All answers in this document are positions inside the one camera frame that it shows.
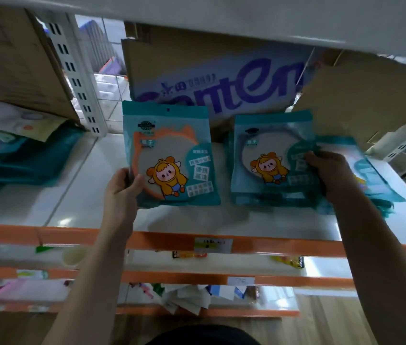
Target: teal package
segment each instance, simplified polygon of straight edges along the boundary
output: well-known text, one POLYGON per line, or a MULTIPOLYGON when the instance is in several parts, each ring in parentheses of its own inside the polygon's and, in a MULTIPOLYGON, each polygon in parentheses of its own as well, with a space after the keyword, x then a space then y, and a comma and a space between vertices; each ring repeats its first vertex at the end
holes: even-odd
POLYGON ((321 150, 335 152, 345 157, 361 189, 369 198, 378 200, 379 203, 406 202, 406 199, 394 191, 367 160, 353 138, 321 136, 316 138, 316 143, 321 150))
POLYGON ((232 199, 239 205, 315 207, 322 197, 321 183, 304 159, 315 149, 309 111, 237 115, 232 199))
POLYGON ((206 107, 122 102, 130 181, 144 174, 141 208, 220 205, 206 107))

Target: wooden floor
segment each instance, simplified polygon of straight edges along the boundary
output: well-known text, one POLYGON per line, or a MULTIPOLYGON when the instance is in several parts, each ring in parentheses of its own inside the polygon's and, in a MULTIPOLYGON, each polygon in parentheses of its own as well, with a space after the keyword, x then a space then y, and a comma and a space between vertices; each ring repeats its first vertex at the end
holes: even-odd
MULTIPOLYGON (((117 316, 114 345, 142 345, 185 324, 238 327, 263 345, 376 345, 357 298, 297 296, 301 316, 283 319, 117 316)), ((0 312, 0 345, 40 344, 56 315, 0 312)))

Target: forearm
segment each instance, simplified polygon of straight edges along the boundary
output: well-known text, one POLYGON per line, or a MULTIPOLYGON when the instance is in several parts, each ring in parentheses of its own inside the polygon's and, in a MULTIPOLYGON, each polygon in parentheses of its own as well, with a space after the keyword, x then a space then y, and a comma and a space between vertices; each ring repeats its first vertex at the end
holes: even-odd
POLYGON ((44 345, 108 343, 123 271, 124 232, 101 229, 44 345))
POLYGON ((334 201, 361 305, 380 345, 406 344, 406 252, 360 191, 334 201))

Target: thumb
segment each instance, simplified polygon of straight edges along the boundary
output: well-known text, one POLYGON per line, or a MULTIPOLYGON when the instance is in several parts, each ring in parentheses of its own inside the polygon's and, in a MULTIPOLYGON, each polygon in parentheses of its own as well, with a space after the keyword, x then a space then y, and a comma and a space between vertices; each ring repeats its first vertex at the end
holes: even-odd
POLYGON ((305 160, 310 166, 315 168, 319 168, 322 165, 322 159, 316 156, 313 151, 309 151, 305 154, 305 160))
POLYGON ((131 186, 126 188, 125 191, 128 191, 134 197, 136 197, 144 189, 144 185, 145 185, 145 177, 142 174, 138 174, 134 178, 134 181, 132 182, 131 186))

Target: person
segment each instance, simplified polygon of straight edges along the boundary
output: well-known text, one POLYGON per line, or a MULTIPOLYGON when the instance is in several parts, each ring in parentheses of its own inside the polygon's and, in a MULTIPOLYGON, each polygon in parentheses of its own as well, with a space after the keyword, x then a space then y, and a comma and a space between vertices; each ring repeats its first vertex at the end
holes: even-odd
MULTIPOLYGON (((334 206, 356 291, 378 344, 406 344, 406 252, 360 190, 343 156, 320 152, 305 157, 317 169, 326 198, 334 206)), ((127 175, 128 168, 122 168, 107 185, 96 243, 44 345, 109 343, 126 241, 137 214, 136 197, 145 181, 138 175, 131 185, 125 184, 127 175)), ((185 326, 161 334, 150 344, 184 342, 258 344, 239 329, 217 325, 185 326)))

